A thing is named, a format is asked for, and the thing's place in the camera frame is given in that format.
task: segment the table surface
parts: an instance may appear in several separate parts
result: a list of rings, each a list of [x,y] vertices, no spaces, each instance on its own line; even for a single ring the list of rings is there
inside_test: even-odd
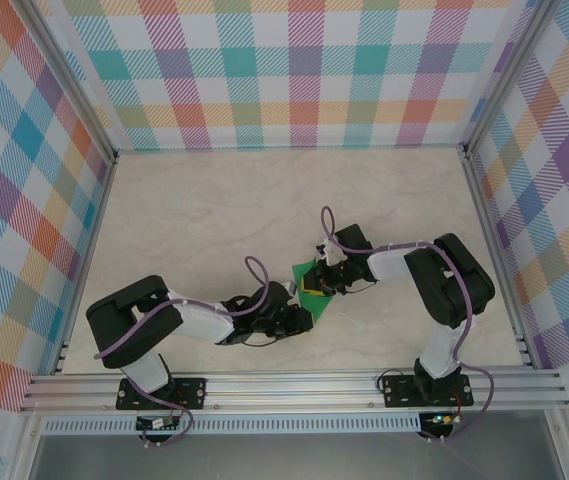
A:
[[[497,287],[454,148],[123,155],[64,373],[106,371],[93,360],[97,349],[84,313],[146,275],[211,302],[257,289],[246,255],[260,258],[273,280],[292,279],[291,266],[311,260],[323,240],[323,205],[333,208],[338,229],[359,223],[374,246],[453,232]],[[408,367],[432,324],[413,281],[397,279],[334,298],[311,332],[266,348],[171,335],[156,350],[171,370],[184,372]],[[521,364],[499,288],[475,324],[461,350],[467,363]]]

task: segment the green object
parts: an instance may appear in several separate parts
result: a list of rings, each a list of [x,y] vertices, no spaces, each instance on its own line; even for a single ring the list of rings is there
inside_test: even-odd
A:
[[[300,285],[302,284],[302,277],[304,277],[306,272],[308,272],[311,268],[315,267],[315,265],[317,265],[317,262],[315,260],[308,263],[293,265],[293,278],[295,279],[295,284],[297,285],[297,293],[300,296],[300,304],[306,310],[311,312],[313,315],[313,323],[317,322],[333,298],[311,295],[310,293],[305,293],[300,289]]]

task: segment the gray floor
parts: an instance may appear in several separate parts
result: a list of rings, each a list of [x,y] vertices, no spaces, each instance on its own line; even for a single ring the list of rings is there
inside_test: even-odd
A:
[[[454,232],[495,280],[454,148],[176,152],[124,155],[82,298],[64,373],[103,372],[84,312],[152,274],[186,296],[219,301],[258,287],[243,258],[271,277],[311,260],[319,213],[359,223],[375,246]],[[218,347],[170,336],[173,371],[332,370],[412,366],[433,320],[410,279],[337,297],[308,334],[268,348]],[[471,364],[521,362],[498,292],[462,349]],[[262,338],[251,339],[260,343]]]
[[[31,480],[563,478],[543,412],[491,412],[446,445],[416,434],[192,435],[157,450],[136,437],[45,437]]]

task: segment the purple cable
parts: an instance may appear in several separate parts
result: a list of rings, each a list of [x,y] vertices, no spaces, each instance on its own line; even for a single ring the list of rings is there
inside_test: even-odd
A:
[[[331,217],[331,229],[330,230],[326,226],[326,221],[324,220],[324,215],[326,212],[328,212],[329,216]],[[462,335],[460,335],[459,340],[457,341],[457,343],[455,344],[455,347],[453,348],[453,360],[455,360],[460,366],[462,366],[463,368],[465,368],[467,370],[473,370],[475,372],[482,373],[483,375],[485,375],[488,378],[488,382],[489,382],[488,397],[486,399],[486,402],[484,403],[484,406],[479,411],[477,416],[473,419],[471,424],[468,425],[465,429],[449,435],[448,438],[458,437],[462,433],[469,430],[469,428],[471,426],[477,424],[477,421],[482,417],[482,415],[484,415],[486,410],[488,410],[488,407],[490,406],[491,402],[493,401],[493,395],[495,394],[495,380],[493,379],[493,376],[490,374],[490,372],[488,370],[485,370],[481,367],[474,367],[472,365],[468,365],[459,359],[458,355],[459,355],[460,348],[462,347],[464,340],[466,340],[466,337],[468,337],[468,334],[471,330],[471,324],[473,321],[473,304],[471,303],[471,296],[468,293],[468,289],[466,288],[466,285],[464,284],[464,279],[462,278],[462,275],[460,274],[459,270],[457,269],[457,267],[455,266],[453,261],[448,257],[448,255],[446,255],[446,252],[444,252],[444,250],[442,250],[437,245],[434,245],[430,242],[400,243],[397,245],[387,245],[384,247],[371,248],[371,249],[366,249],[366,250],[356,250],[356,249],[352,249],[352,248],[347,248],[347,247],[344,247],[343,245],[340,245],[337,238],[335,238],[335,216],[333,215],[333,211],[331,210],[331,207],[329,207],[328,205],[325,205],[324,207],[322,207],[321,221],[322,221],[322,228],[324,229],[324,233],[326,234],[326,237],[333,244],[335,244],[335,246],[337,246],[340,250],[342,250],[343,252],[348,252],[348,253],[379,253],[379,252],[386,252],[388,250],[400,250],[403,248],[427,247],[427,248],[431,248],[440,257],[442,257],[442,260],[444,260],[444,262],[446,263],[448,268],[451,270],[451,272],[453,272],[453,276],[455,277],[455,280],[457,280],[457,283],[460,286],[460,290],[462,291],[462,296],[464,297],[464,304],[466,305],[466,325],[464,325],[464,330],[462,331]]]
[[[162,400],[161,398],[154,397],[150,393],[147,393],[144,390],[142,390],[142,387],[140,387],[137,383],[135,383],[132,378],[129,378],[128,381],[131,383],[131,385],[137,391],[137,393],[142,395],[144,398],[147,398],[147,399],[151,400],[152,402],[159,403],[160,405],[164,405],[165,407],[172,408],[173,410],[180,410],[182,413],[185,413],[186,415],[188,415],[189,421],[188,421],[188,425],[186,425],[186,428],[184,430],[182,430],[180,433],[176,433],[171,438],[169,438],[168,440],[166,440],[162,443],[151,442],[148,438],[146,438],[147,430],[144,430],[142,432],[142,439],[146,442],[147,445],[153,445],[154,447],[158,447],[158,448],[161,446],[170,445],[171,443],[175,443],[180,438],[184,437],[184,435],[186,435],[186,433],[191,428],[193,428],[193,423],[195,422],[195,419],[193,418],[193,414],[191,413],[191,411],[188,408],[185,408],[181,405],[178,405],[177,403],[167,402],[165,400]]]
[[[264,274],[264,280],[262,280],[261,278],[259,278],[257,276],[257,274],[255,273],[255,270],[253,270],[253,267],[251,267],[251,264],[248,262],[249,260],[253,260],[257,264],[257,266],[262,269],[262,273]],[[251,275],[253,275],[253,277],[255,277],[258,282],[260,282],[262,285],[264,285],[264,291],[262,292],[262,296],[260,297],[259,301],[255,305],[253,305],[251,308],[247,308],[246,310],[241,310],[239,312],[227,312],[227,311],[218,310],[213,305],[208,304],[206,302],[202,302],[200,300],[189,300],[189,299],[184,299],[184,298],[174,298],[172,300],[166,300],[165,302],[162,302],[158,306],[153,308],[150,312],[146,313],[146,315],[144,315],[140,319],[139,322],[137,322],[135,325],[133,325],[128,330],[128,332],[126,332],[124,335],[122,335],[117,342],[115,342],[113,345],[108,347],[106,350],[102,350],[101,352],[95,354],[95,356],[93,358],[95,360],[99,360],[100,358],[104,358],[105,356],[113,353],[115,350],[117,350],[122,345],[124,345],[124,343],[126,343],[126,341],[129,338],[131,338],[133,335],[135,335],[135,332],[137,332],[140,328],[142,328],[142,326],[146,322],[148,322],[151,318],[153,318],[153,316],[157,312],[159,312],[160,310],[163,310],[166,307],[169,307],[171,305],[187,305],[187,304],[188,305],[195,305],[197,307],[206,308],[208,310],[212,310],[214,312],[217,312],[220,315],[224,315],[224,316],[228,316],[228,317],[240,317],[242,315],[248,315],[249,313],[253,313],[257,309],[259,309],[262,306],[262,304],[264,303],[264,301],[266,300],[266,296],[268,295],[268,284],[269,284],[270,280],[269,280],[268,271],[266,270],[266,267],[257,258],[253,257],[252,255],[244,257],[244,264],[246,265],[246,268],[248,268],[248,271],[251,272]]]

